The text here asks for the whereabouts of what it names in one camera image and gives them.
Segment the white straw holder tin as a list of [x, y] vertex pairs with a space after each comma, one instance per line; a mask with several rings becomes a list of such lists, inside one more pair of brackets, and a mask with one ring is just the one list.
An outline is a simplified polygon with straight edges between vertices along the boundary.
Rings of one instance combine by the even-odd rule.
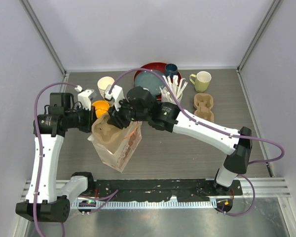
[[[183, 95], [181, 94], [180, 97], [176, 98], [176, 100], [180, 103], [182, 100]], [[161, 102], [169, 102], [172, 104], [176, 104], [175, 100], [172, 98], [170, 94], [162, 94], [161, 95]]]

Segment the orange plastic bowl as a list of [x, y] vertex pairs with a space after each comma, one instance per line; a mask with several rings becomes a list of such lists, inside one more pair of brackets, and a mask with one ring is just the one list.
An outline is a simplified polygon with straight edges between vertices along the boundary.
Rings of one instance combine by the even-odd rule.
[[92, 103], [92, 106], [95, 109], [95, 114], [97, 118], [100, 118], [104, 115], [110, 108], [110, 104], [105, 100], [98, 100]]

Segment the dark blue ceramic cup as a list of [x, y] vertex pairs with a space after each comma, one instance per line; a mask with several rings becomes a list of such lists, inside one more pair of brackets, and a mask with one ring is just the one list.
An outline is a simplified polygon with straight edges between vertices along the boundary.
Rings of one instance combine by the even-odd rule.
[[178, 74], [178, 67], [175, 64], [166, 64], [164, 67], [164, 75], [172, 78]]

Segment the brown cardboard cup carrier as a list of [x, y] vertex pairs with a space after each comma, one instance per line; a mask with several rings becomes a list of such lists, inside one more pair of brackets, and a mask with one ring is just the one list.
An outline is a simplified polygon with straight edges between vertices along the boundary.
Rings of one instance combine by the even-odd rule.
[[214, 122], [214, 114], [211, 111], [214, 105], [213, 97], [207, 93], [197, 93], [193, 99], [194, 115], [204, 120]]
[[92, 134], [99, 144], [103, 145], [111, 153], [115, 153], [122, 141], [124, 130], [108, 124], [109, 120], [108, 113], [98, 118], [92, 125]]

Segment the blue ceramic plate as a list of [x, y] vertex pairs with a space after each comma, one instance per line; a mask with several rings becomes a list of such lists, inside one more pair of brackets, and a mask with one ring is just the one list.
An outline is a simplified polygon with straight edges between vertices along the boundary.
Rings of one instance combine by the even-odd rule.
[[158, 76], [148, 72], [140, 72], [135, 77], [134, 86], [140, 86], [149, 90], [153, 96], [160, 95], [160, 89], [165, 87], [164, 83], [159, 80]]

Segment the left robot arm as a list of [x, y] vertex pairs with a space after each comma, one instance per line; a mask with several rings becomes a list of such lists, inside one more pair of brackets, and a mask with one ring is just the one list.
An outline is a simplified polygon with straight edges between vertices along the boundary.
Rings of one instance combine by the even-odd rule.
[[36, 153], [32, 179], [25, 201], [16, 204], [19, 216], [34, 220], [36, 210], [39, 222], [64, 223], [70, 213], [70, 205], [82, 194], [90, 197], [95, 182], [90, 172], [75, 172], [69, 182], [56, 189], [59, 154], [68, 129], [90, 133], [95, 122], [95, 110], [91, 101], [96, 95], [93, 89], [82, 91], [74, 101], [71, 93], [51, 93], [48, 112], [38, 115], [40, 142], [35, 139]]

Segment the red round tray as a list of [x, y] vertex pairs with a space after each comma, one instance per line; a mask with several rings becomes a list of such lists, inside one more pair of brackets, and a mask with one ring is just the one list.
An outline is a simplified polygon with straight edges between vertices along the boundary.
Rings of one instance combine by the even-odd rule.
[[[149, 69], [151, 71], [154, 71], [155, 73], [159, 74], [160, 76], [164, 75], [164, 67], [167, 63], [164, 62], [152, 62], [152, 63], [148, 63], [145, 64], [143, 66], [141, 66], [141, 68], [146, 68]], [[135, 77], [142, 71], [136, 71], [134, 76], [133, 76], [133, 85], [134, 85], [134, 81], [135, 81]], [[161, 100], [161, 95], [155, 96], [157, 98], [157, 100]]]

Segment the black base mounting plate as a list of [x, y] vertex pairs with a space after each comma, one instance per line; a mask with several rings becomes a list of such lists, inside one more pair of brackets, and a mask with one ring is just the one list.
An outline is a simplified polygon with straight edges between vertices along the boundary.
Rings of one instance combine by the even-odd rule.
[[112, 201], [121, 202], [167, 202], [175, 196], [178, 202], [206, 201], [215, 196], [241, 196], [239, 180], [231, 188], [214, 186], [211, 179], [122, 179], [96, 180], [93, 189], [81, 193], [80, 197], [104, 198], [117, 191]]

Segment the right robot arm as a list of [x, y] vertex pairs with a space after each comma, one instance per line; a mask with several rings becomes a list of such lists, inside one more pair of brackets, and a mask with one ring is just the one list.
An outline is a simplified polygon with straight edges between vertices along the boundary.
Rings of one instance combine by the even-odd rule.
[[250, 129], [230, 129], [201, 119], [178, 105], [157, 101], [140, 86], [124, 95], [120, 86], [110, 85], [105, 91], [105, 99], [113, 102], [109, 108], [108, 123], [119, 129], [127, 128], [132, 121], [146, 121], [156, 130], [183, 134], [225, 153], [225, 161], [213, 182], [213, 189], [218, 195], [228, 193], [237, 175], [247, 172], [252, 142], [243, 136], [251, 136]]

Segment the light green ceramic mug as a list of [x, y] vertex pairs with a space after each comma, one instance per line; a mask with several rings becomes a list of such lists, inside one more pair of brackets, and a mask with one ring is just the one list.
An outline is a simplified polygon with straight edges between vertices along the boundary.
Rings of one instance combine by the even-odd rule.
[[199, 93], [203, 93], [204, 91], [207, 90], [211, 79], [212, 79], [211, 74], [206, 71], [200, 71], [196, 75], [191, 74], [189, 76], [189, 80], [194, 85], [195, 91]]

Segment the brown paper takeout bag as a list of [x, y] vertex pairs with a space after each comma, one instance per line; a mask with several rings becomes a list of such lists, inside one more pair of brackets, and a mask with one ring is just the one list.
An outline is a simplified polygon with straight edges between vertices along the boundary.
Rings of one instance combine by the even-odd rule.
[[128, 128], [123, 129], [122, 141], [115, 153], [111, 153], [103, 145], [99, 144], [93, 134], [87, 140], [92, 143], [103, 164], [118, 172], [123, 172], [142, 139], [141, 126], [141, 122], [131, 122]]

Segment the aluminium frame rail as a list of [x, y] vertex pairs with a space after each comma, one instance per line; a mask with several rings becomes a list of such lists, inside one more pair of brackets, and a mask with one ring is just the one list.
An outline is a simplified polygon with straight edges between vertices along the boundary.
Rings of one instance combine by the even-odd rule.
[[282, 178], [235, 179], [230, 191], [216, 191], [212, 179], [96, 180], [93, 190], [66, 198], [66, 181], [57, 181], [57, 203], [82, 212], [103, 209], [219, 208], [228, 212], [236, 198], [289, 197]]

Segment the stack of white paper cups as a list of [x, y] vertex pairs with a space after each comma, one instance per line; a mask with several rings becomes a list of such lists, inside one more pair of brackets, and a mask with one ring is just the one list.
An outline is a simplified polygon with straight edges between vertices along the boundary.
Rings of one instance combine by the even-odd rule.
[[97, 86], [102, 97], [105, 96], [105, 90], [109, 85], [114, 83], [114, 79], [112, 77], [102, 77], [98, 80]]

